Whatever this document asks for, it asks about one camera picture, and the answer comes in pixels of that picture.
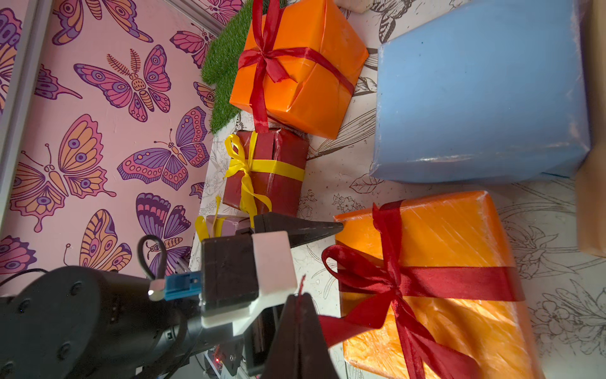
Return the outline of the purple gift box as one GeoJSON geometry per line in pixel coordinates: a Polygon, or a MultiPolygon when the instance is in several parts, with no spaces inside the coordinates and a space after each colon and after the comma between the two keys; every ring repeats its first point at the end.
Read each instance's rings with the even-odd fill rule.
{"type": "Polygon", "coordinates": [[[236,235],[239,231],[246,230],[251,227],[251,222],[248,217],[241,216],[227,216],[227,222],[225,228],[223,229],[227,236],[236,235]]]}

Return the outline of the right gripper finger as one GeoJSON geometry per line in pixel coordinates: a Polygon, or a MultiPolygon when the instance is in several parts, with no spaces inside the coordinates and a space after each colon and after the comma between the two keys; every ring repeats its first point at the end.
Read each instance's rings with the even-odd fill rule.
{"type": "Polygon", "coordinates": [[[262,379],[339,377],[328,352],[312,297],[288,297],[262,379]]]}

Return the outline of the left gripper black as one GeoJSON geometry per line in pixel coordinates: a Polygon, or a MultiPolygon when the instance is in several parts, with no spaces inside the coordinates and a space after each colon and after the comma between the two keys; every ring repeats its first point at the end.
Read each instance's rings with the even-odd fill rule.
{"type": "MultiPolygon", "coordinates": [[[[340,222],[304,220],[279,213],[254,216],[252,226],[236,231],[236,235],[287,232],[290,247],[307,245],[339,234],[344,225],[340,222]]],[[[277,333],[284,305],[273,306],[261,312],[247,330],[235,340],[216,348],[215,363],[232,377],[259,377],[277,333]]]]}

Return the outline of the peach gift box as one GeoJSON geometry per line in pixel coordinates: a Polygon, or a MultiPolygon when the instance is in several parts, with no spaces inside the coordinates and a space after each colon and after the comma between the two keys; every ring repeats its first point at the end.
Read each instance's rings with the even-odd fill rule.
{"type": "Polygon", "coordinates": [[[585,1],[582,59],[591,150],[575,179],[580,251],[605,257],[605,2],[585,1]]]}

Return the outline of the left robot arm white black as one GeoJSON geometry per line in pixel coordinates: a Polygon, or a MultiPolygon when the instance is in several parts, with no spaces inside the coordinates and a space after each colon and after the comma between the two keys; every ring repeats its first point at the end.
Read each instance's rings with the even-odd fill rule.
{"type": "Polygon", "coordinates": [[[292,249],[342,229],[266,213],[234,235],[203,235],[195,272],[44,273],[1,301],[1,376],[169,378],[204,353],[233,377],[335,378],[292,249]]]}

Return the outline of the large orange gift box back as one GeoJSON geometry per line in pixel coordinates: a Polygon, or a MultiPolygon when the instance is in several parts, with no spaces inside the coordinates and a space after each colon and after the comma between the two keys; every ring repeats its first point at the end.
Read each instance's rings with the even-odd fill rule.
{"type": "MultiPolygon", "coordinates": [[[[332,1],[299,1],[284,9],[275,48],[311,47],[355,86],[369,53],[361,38],[332,1]]],[[[252,28],[245,50],[257,46],[252,28]]],[[[304,58],[279,57],[290,79],[264,79],[268,121],[307,134],[336,139],[353,94],[325,68],[304,58]]],[[[238,68],[230,103],[252,114],[249,99],[256,67],[238,68]]]]}

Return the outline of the green artificial grass mat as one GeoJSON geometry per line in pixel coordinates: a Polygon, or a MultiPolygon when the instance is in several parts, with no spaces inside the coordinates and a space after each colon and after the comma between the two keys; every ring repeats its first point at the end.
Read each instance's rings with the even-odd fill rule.
{"type": "Polygon", "coordinates": [[[241,111],[230,104],[230,96],[238,73],[238,60],[244,51],[252,24],[252,15],[253,1],[245,1],[243,8],[210,44],[201,69],[202,81],[215,87],[215,102],[210,121],[213,134],[218,134],[241,111]]]}

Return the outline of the orange gift box front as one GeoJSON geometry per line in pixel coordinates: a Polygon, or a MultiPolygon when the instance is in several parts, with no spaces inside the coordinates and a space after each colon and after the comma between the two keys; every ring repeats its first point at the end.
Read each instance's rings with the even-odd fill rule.
{"type": "Polygon", "coordinates": [[[348,363],[388,378],[541,378],[522,284],[490,195],[462,192],[336,216],[322,253],[348,363]]]}

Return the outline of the light blue gift box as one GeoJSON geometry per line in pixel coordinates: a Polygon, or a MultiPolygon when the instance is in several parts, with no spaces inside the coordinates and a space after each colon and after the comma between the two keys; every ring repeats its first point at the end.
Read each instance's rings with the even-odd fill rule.
{"type": "Polygon", "coordinates": [[[576,1],[472,1],[378,50],[370,173],[569,177],[590,151],[576,1]]]}

